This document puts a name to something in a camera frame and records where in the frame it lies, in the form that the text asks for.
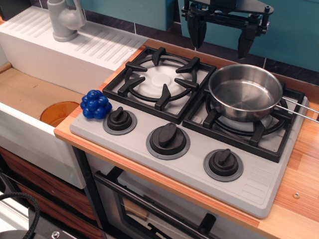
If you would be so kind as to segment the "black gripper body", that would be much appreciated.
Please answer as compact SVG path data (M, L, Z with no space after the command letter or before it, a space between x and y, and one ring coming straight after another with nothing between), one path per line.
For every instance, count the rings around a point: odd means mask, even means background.
M266 34L269 16L274 8L259 0L185 0L182 17L187 21L188 10L206 13L205 21L243 29L246 25L258 26L257 36Z

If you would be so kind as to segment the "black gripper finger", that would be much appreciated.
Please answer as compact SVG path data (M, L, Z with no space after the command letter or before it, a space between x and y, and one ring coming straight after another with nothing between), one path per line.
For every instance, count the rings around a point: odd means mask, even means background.
M238 40L238 59L246 58L252 44L254 43L257 33L257 25L248 24L242 29Z
M187 12L187 29L191 44L196 48L200 48L204 42L206 35L206 13L188 10Z

